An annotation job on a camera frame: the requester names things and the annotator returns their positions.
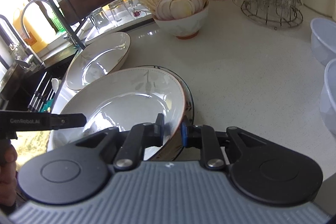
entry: gray ribbed surface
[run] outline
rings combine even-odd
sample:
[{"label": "gray ribbed surface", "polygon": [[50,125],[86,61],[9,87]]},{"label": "gray ribbed surface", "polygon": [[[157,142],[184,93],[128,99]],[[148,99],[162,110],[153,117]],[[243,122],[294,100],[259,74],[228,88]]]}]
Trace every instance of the gray ribbed surface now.
[{"label": "gray ribbed surface", "polygon": [[29,202],[10,219],[22,224],[322,224],[329,216],[312,203],[292,208],[255,203],[223,173],[207,171],[197,161],[144,161],[136,170],[117,173],[91,200],[68,207]]}]

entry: kitchen counter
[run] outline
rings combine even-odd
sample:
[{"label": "kitchen counter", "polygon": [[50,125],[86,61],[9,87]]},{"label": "kitchen counter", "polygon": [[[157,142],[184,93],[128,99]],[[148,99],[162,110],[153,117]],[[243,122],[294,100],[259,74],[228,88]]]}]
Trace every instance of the kitchen counter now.
[{"label": "kitchen counter", "polygon": [[[238,126],[308,155],[327,179],[336,172],[336,138],[319,113],[324,67],[310,50],[310,21],[319,14],[301,7],[304,22],[275,31],[250,21],[231,0],[210,1],[199,34],[179,40],[155,23],[131,30],[123,68],[167,67],[188,84],[195,124],[224,131]],[[62,88],[52,112],[76,92]],[[183,159],[198,157],[185,149]]]}]

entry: metal screw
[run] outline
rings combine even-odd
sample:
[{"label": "metal screw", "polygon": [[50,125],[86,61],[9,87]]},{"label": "metal screw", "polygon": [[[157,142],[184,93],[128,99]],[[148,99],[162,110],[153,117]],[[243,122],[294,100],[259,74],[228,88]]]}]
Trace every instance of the metal screw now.
[{"label": "metal screw", "polygon": [[130,167],[132,164],[133,162],[130,159],[117,160],[117,162],[115,163],[115,165],[120,168]]},{"label": "metal screw", "polygon": [[220,159],[212,159],[207,162],[207,165],[209,167],[221,167],[224,165],[224,161]]}]

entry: bowl rim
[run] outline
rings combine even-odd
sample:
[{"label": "bowl rim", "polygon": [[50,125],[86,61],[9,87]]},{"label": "bowl rim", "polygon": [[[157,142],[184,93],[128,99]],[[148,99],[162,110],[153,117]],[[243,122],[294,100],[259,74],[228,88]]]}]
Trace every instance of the bowl rim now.
[{"label": "bowl rim", "polygon": [[323,44],[323,46],[325,46],[327,49],[331,50],[333,53],[336,53],[336,48],[333,49],[329,44],[327,44],[323,39],[321,39],[321,37],[316,33],[316,30],[315,28],[313,27],[313,24],[314,22],[316,21],[328,21],[328,23],[331,23],[332,25],[334,25],[336,27],[336,23],[329,20],[329,19],[326,19],[326,18],[323,18],[323,17],[316,17],[316,18],[313,18],[310,22],[310,29],[312,31],[312,33],[317,37],[317,39],[319,40],[319,42],[321,44]]},{"label": "bowl rim", "polygon": [[205,1],[205,4],[204,4],[204,7],[203,7],[203,9],[202,9],[201,11],[199,11],[199,12],[197,12],[197,13],[191,15],[191,16],[187,16],[187,17],[179,18],[179,19],[160,20],[160,19],[158,19],[158,18],[156,17],[156,15],[152,14],[152,16],[153,16],[153,19],[154,19],[155,21],[160,21],[160,22],[167,22],[167,21],[169,21],[169,22],[171,22],[171,21],[181,20],[181,19],[185,19],[185,18],[188,18],[188,17],[192,17],[192,16],[194,16],[194,15],[197,15],[197,14],[199,14],[200,12],[203,12],[203,11],[204,11],[205,9],[207,9],[208,7],[209,7],[209,0],[206,0],[206,1]]},{"label": "bowl rim", "polygon": [[328,62],[328,64],[326,65],[325,69],[324,69],[324,84],[325,84],[325,89],[327,91],[327,94],[328,94],[328,98],[329,98],[329,101],[334,109],[334,111],[336,111],[336,103],[335,103],[335,100],[331,94],[331,91],[330,91],[330,87],[329,87],[329,81],[328,81],[328,71],[329,71],[329,68],[330,66],[336,62],[336,58],[330,60]]}]

